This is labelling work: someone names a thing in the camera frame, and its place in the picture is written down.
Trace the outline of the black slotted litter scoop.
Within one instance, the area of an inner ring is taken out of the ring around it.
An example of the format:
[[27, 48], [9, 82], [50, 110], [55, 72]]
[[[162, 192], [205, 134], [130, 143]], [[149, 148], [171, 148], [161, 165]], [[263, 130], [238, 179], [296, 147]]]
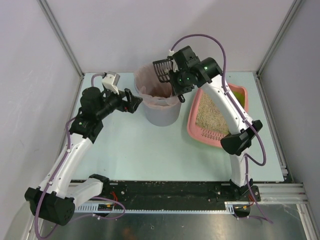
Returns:
[[[162, 84], [170, 83], [169, 71], [173, 70], [172, 61], [168, 58], [165, 58], [165, 59], [153, 61], [152, 65], [159, 82]], [[185, 102], [185, 98], [183, 95], [178, 95], [176, 97], [181, 103]]]

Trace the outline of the pink green litter box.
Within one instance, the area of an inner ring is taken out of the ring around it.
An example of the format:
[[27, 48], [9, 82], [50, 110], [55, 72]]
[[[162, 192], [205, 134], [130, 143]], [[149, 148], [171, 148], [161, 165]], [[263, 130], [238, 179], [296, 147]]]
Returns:
[[[244, 108], [245, 111], [248, 111], [249, 100], [246, 88], [231, 83], [228, 86], [230, 87], [231, 91], [233, 92], [234, 96], [236, 97], [240, 105]], [[203, 94], [204, 91], [201, 88], [198, 89], [195, 94], [188, 116], [188, 122], [186, 127], [187, 132], [193, 139], [201, 143], [217, 148], [222, 148], [220, 141], [223, 137], [225, 137], [226, 134], [224, 134], [221, 130], [212, 131], [208, 128], [200, 127], [196, 124], [196, 117], [199, 112], [199, 106]]]

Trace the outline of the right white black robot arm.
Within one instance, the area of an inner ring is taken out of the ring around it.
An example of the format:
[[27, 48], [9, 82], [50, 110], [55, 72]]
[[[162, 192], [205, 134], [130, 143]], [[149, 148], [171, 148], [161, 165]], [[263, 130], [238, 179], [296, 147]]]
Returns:
[[213, 58], [199, 60], [191, 47], [186, 46], [177, 52], [171, 50], [168, 59], [172, 62], [170, 84], [179, 101], [183, 103], [183, 95], [198, 87], [212, 99], [226, 120], [229, 133], [221, 139], [220, 144], [230, 156], [230, 181], [240, 193], [246, 193], [252, 186], [248, 151], [253, 138], [263, 126], [262, 122], [253, 120], [238, 103]]

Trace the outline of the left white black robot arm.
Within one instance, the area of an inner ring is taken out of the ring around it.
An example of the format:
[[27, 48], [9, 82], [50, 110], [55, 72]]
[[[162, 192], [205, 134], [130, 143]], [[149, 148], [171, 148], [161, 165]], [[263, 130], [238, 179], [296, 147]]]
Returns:
[[99, 174], [90, 175], [74, 190], [69, 185], [85, 153], [103, 129], [103, 119], [114, 111], [133, 114], [142, 101], [128, 88], [113, 92], [88, 87], [82, 92], [78, 113], [66, 124], [66, 145], [45, 179], [24, 194], [34, 216], [65, 226], [77, 207], [106, 192], [109, 178]]

